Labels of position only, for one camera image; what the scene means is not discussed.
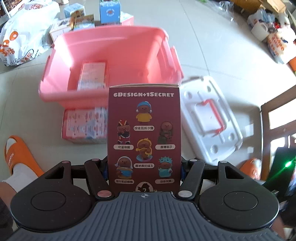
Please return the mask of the white bin lid red handle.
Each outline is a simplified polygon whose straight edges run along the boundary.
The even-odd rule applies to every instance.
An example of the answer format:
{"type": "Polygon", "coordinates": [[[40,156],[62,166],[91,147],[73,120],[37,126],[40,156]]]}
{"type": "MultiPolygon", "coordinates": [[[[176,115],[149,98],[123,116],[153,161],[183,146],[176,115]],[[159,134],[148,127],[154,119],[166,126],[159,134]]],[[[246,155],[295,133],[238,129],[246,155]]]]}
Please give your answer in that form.
{"type": "Polygon", "coordinates": [[[210,76],[180,85],[182,128],[199,160],[217,165],[240,149],[243,136],[222,90],[210,76]]]}

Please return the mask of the large pink figure box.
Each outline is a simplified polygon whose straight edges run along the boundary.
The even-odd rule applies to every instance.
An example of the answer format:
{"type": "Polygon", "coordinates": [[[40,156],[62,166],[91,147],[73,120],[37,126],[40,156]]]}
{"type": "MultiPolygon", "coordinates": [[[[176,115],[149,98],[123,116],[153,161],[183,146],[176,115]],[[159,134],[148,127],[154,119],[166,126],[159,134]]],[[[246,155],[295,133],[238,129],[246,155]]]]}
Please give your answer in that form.
{"type": "Polygon", "coordinates": [[[105,144],[107,109],[66,109],[63,114],[61,137],[78,144],[105,144]]]}

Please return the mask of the maroon blind box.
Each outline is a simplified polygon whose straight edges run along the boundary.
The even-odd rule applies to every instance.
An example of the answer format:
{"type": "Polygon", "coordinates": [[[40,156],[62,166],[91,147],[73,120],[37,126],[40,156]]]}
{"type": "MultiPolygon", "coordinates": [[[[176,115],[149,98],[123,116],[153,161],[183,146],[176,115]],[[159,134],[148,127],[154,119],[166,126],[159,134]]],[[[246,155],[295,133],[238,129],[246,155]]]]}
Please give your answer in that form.
{"type": "Polygon", "coordinates": [[[110,88],[107,159],[109,185],[114,193],[178,191],[181,181],[178,85],[110,88]]]}

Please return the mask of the pink plastic storage bin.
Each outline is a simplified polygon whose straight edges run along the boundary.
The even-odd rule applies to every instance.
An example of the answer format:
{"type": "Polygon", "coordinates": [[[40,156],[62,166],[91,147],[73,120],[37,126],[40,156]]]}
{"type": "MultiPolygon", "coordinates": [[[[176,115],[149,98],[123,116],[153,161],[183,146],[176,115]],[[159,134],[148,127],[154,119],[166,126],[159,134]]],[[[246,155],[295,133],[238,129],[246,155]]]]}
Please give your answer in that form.
{"type": "Polygon", "coordinates": [[[184,78],[165,30],[110,25],[71,31],[54,42],[39,84],[45,102],[66,109],[107,106],[108,88],[124,84],[179,84],[184,78]],[[104,63],[105,87],[78,90],[85,63],[104,63]]]}

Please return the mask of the tall red blind box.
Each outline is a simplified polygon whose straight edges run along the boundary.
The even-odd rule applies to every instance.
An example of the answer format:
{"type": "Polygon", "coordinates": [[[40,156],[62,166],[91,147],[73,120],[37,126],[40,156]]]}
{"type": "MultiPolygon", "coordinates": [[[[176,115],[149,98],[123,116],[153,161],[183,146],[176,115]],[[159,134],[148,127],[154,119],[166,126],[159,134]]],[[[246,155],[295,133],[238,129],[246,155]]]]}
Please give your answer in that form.
{"type": "Polygon", "coordinates": [[[106,86],[107,63],[85,62],[82,64],[77,90],[100,89],[106,86]]]}

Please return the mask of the orange right slipper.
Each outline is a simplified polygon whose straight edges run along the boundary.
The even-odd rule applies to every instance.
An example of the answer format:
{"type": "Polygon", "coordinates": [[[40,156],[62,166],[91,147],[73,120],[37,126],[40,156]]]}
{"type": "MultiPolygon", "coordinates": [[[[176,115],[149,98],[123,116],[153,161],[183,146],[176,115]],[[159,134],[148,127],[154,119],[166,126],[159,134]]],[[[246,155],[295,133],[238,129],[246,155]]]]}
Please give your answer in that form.
{"type": "Polygon", "coordinates": [[[240,171],[254,180],[260,180],[262,161],[257,158],[249,159],[243,163],[240,171]]]}

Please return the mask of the orange slipper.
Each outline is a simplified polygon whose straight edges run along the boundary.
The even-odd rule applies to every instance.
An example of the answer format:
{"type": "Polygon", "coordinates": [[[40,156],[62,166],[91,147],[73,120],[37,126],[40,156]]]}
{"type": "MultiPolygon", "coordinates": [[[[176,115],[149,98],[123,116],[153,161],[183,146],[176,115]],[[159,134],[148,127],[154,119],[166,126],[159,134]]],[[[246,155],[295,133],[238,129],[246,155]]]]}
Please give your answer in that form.
{"type": "Polygon", "coordinates": [[[29,167],[38,177],[44,174],[44,171],[34,159],[25,142],[18,136],[10,136],[4,146],[4,158],[9,167],[10,173],[17,164],[24,164],[29,167]]]}
{"type": "Polygon", "coordinates": [[[249,159],[243,163],[240,171],[254,180],[260,180],[262,161],[257,158],[249,159]]]}

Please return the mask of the white sock foot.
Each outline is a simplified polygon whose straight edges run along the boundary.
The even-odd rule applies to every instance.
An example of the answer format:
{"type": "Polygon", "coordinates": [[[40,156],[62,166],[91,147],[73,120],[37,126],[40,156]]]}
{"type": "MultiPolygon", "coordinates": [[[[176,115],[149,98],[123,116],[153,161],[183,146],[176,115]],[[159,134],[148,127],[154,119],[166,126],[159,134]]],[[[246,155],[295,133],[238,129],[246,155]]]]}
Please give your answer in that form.
{"type": "Polygon", "coordinates": [[[12,175],[3,180],[2,183],[8,184],[15,192],[19,192],[38,178],[36,173],[27,165],[18,163],[13,167],[12,175]]]}

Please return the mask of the orange left slipper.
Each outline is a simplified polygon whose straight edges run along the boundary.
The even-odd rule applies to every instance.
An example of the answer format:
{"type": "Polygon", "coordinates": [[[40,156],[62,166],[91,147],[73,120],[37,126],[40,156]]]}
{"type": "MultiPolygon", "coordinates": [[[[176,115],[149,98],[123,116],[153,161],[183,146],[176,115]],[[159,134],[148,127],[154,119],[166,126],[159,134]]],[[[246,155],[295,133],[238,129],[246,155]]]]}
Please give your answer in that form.
{"type": "Polygon", "coordinates": [[[34,159],[25,142],[18,136],[10,136],[4,146],[4,158],[9,167],[10,173],[17,164],[24,164],[29,167],[38,177],[44,174],[44,171],[34,159]]]}

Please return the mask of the wooden chair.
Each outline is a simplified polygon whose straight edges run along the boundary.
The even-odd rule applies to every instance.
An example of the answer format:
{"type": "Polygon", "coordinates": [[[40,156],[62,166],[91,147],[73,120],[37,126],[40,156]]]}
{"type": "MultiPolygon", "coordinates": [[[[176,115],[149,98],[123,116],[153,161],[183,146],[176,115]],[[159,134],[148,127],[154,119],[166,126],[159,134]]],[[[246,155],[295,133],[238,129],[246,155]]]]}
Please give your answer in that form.
{"type": "Polygon", "coordinates": [[[262,171],[261,180],[266,180],[271,167],[271,142],[278,138],[284,138],[285,144],[288,144],[288,136],[295,133],[295,120],[286,121],[284,125],[280,125],[276,128],[270,127],[269,113],[281,108],[295,100],[295,85],[266,102],[261,106],[262,116],[262,171]]]}

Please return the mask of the white cardboard box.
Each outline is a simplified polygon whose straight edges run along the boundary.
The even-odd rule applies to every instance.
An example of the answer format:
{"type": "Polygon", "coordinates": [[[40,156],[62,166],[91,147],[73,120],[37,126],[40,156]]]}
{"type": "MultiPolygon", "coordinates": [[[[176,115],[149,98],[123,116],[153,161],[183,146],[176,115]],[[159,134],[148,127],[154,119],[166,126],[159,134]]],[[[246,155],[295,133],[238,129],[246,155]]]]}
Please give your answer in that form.
{"type": "Polygon", "coordinates": [[[55,40],[62,34],[70,32],[72,30],[70,25],[70,18],[62,19],[55,21],[53,25],[50,28],[50,36],[52,38],[52,41],[55,42],[55,40]]]}

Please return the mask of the yellow green small box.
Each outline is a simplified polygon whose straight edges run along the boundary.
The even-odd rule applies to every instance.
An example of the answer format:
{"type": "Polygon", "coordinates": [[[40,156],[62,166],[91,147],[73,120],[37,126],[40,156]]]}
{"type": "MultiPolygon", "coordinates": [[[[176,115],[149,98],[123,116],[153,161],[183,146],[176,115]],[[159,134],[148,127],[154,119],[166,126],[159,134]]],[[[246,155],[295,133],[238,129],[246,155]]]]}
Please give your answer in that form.
{"type": "Polygon", "coordinates": [[[86,15],[71,18],[71,29],[73,31],[80,30],[80,29],[89,29],[95,27],[95,21],[93,15],[86,15]]]}

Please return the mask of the white printed plastic bag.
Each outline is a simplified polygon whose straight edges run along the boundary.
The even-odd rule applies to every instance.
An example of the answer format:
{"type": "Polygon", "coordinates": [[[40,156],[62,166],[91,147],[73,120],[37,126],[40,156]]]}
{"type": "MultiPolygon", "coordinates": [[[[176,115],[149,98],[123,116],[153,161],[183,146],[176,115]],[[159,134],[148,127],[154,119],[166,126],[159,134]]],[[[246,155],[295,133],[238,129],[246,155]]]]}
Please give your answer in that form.
{"type": "Polygon", "coordinates": [[[56,1],[30,1],[22,5],[1,30],[1,61],[18,66],[50,49],[49,34],[60,13],[56,1]]]}

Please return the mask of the blue toy box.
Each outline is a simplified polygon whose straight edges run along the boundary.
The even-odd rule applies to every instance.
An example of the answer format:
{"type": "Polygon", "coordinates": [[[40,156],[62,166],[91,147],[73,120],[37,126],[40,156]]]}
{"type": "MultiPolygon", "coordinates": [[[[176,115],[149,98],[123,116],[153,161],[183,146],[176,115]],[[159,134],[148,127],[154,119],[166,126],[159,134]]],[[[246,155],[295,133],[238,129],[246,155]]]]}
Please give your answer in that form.
{"type": "Polygon", "coordinates": [[[102,24],[119,23],[121,14],[120,1],[99,1],[100,21],[102,24]]]}

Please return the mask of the light blue small box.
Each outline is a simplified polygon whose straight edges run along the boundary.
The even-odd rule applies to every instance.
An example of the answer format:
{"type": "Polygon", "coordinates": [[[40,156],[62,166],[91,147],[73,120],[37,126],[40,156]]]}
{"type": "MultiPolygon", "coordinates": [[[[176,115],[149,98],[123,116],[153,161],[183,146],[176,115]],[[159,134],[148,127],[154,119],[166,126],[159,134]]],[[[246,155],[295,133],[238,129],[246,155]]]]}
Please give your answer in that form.
{"type": "Polygon", "coordinates": [[[79,18],[85,16],[85,7],[79,3],[68,5],[64,8],[65,18],[79,18]]]}

